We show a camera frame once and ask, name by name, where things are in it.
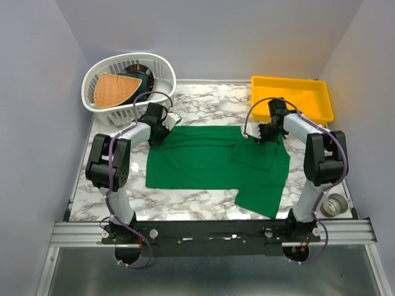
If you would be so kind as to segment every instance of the white laundry basket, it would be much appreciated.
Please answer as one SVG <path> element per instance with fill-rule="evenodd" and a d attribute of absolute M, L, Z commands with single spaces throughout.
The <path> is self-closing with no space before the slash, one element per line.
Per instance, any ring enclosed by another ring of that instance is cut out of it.
<path fill-rule="evenodd" d="M 121 105 L 106 109 L 99 109 L 93 101 L 93 92 L 101 73 L 119 74 L 124 68 L 133 64 L 147 66 L 154 74 L 154 89 L 168 94 L 172 99 L 176 88 L 176 79 L 172 66 L 163 57 L 156 54 L 135 53 L 120 54 L 102 60 L 94 65 L 84 77 L 81 88 L 82 103 L 89 111 L 96 114 L 99 120 L 110 125 L 126 125 L 134 120 L 133 104 Z M 169 100 L 162 94 L 151 94 L 147 101 L 136 103 L 137 116 L 140 117 L 149 102 L 170 106 Z"/>

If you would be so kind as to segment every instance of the yellow bin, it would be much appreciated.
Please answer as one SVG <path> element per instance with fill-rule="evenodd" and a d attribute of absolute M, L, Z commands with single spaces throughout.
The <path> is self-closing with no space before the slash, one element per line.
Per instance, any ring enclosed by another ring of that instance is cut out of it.
<path fill-rule="evenodd" d="M 331 101 L 324 81 L 264 76 L 253 76 L 251 80 L 252 105 L 266 97 L 283 97 L 319 125 L 333 121 Z M 267 103 L 262 102 L 254 108 L 254 120 L 270 121 Z"/>

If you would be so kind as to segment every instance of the wall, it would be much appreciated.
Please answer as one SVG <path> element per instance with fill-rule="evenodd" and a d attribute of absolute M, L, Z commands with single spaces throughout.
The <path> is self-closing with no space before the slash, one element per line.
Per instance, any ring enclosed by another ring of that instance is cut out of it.
<path fill-rule="evenodd" d="M 318 78 L 362 0 L 57 0 L 88 62 L 167 58 L 178 78 Z"/>
<path fill-rule="evenodd" d="M 91 114 L 88 64 L 52 0 L 0 4 L 0 295 L 34 295 Z"/>
<path fill-rule="evenodd" d="M 347 136 L 347 181 L 395 292 L 395 1 L 365 0 L 321 79 L 328 82 L 334 128 Z"/>

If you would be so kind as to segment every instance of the white marble tabletop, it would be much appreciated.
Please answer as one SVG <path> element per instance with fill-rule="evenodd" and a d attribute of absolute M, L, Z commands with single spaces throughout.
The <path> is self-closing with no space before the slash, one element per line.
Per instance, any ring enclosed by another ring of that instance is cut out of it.
<path fill-rule="evenodd" d="M 249 84 L 181 84 L 177 86 L 173 111 L 183 118 L 181 125 L 242 125 L 251 106 Z M 70 221 L 99 221 L 109 215 L 103 196 L 85 178 L 85 166 L 95 134 L 119 130 L 94 119 L 77 190 L 72 199 Z M 277 218 L 286 218 L 295 206 L 306 177 L 303 173 L 304 144 L 289 135 L 285 147 L 291 156 L 289 175 L 281 197 Z M 130 174 L 126 184 L 129 203 L 139 220 L 233 220 L 266 219 L 235 205 L 236 189 L 168 190 L 145 186 L 148 143 L 131 152 Z M 332 192 L 347 196 L 344 185 Z M 343 214 L 349 218 L 350 213 Z"/>

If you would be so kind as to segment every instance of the green cloth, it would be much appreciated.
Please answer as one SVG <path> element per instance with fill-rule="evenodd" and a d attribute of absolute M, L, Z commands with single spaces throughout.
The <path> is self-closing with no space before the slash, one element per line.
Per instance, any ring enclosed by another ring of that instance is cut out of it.
<path fill-rule="evenodd" d="M 275 218 L 289 155 L 283 140 L 255 143 L 240 126 L 176 126 L 151 147 L 146 186 L 162 189 L 238 189 L 235 204 Z"/>

